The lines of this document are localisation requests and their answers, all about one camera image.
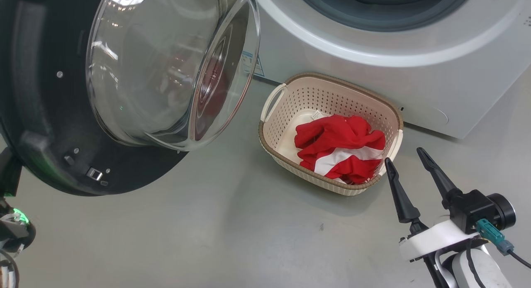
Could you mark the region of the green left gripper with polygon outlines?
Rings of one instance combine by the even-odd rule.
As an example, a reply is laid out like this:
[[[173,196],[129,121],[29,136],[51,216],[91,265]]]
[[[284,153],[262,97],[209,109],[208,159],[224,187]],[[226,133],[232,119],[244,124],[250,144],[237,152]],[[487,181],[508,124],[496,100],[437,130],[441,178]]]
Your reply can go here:
[[[36,228],[24,212],[10,205],[0,205],[0,249],[19,254],[36,237]]]

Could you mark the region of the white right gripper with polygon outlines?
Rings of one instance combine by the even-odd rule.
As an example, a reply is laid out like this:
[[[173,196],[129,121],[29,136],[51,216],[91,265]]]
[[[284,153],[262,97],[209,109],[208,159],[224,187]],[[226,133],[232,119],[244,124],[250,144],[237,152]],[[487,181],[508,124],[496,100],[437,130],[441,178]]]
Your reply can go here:
[[[446,173],[431,158],[424,148],[418,147],[417,154],[423,167],[431,174],[433,181],[442,197],[444,209],[449,209],[452,199],[462,195],[462,191],[455,186]],[[440,222],[430,229],[420,220],[420,212],[413,206],[399,180],[399,173],[390,158],[384,160],[387,178],[389,181],[393,202],[396,208],[397,218],[402,224],[409,224],[409,231],[414,236],[399,243],[399,250],[404,260],[413,260],[420,256],[449,248],[468,239],[479,237],[480,234],[474,230],[471,234],[461,231],[451,220]],[[514,207],[505,197],[498,193],[487,196],[493,201],[499,216],[504,225],[502,229],[514,226],[516,223],[516,213]]]

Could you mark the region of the red garment with white band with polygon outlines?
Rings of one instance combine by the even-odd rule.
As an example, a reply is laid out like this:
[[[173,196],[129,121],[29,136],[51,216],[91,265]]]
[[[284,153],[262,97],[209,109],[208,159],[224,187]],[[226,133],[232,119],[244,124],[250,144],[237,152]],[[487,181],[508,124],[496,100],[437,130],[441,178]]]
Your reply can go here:
[[[332,115],[298,125],[294,144],[303,168],[347,185],[361,185],[373,178],[383,160],[386,138],[364,118]]]

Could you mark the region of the round black glass washer door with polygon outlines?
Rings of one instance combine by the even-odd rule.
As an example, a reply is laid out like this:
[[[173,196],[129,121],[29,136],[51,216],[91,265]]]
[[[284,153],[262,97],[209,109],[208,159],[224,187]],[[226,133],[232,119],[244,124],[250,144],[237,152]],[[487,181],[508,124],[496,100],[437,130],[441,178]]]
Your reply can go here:
[[[260,36],[256,0],[0,0],[0,133],[61,192],[134,191],[226,129]]]

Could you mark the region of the white front-load washing machine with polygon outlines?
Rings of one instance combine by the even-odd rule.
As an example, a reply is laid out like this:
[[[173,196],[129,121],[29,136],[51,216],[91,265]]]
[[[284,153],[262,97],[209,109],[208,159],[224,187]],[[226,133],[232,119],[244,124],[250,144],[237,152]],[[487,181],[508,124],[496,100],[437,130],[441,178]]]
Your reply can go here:
[[[531,66],[531,0],[256,1],[264,78],[338,78],[459,139]]]

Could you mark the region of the cream perforated laundry basket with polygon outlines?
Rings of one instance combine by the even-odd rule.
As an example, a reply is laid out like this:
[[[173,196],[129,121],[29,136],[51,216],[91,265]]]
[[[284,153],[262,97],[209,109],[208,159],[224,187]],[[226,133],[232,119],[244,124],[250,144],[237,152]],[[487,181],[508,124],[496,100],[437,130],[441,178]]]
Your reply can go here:
[[[294,138],[296,127],[318,115],[359,116],[385,135],[383,157],[393,161],[402,144],[404,123],[390,101],[358,85],[319,73],[301,73],[278,85],[265,102],[258,137],[274,161],[303,180],[343,196],[355,196],[375,185],[386,173],[384,163],[360,185],[343,184],[300,165]]]

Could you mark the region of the blue energy label sticker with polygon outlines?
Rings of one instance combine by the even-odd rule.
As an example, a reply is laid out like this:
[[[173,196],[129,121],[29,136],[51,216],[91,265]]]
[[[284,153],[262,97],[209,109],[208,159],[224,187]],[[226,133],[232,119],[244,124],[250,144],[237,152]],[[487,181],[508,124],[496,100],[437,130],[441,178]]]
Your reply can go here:
[[[244,71],[247,73],[250,73],[251,64],[254,63],[255,64],[255,68],[253,70],[254,74],[256,76],[264,77],[264,72],[263,72],[263,68],[261,65],[259,55],[255,56],[254,54],[251,54],[250,52],[247,52],[244,50],[241,52],[241,63],[243,64]]]

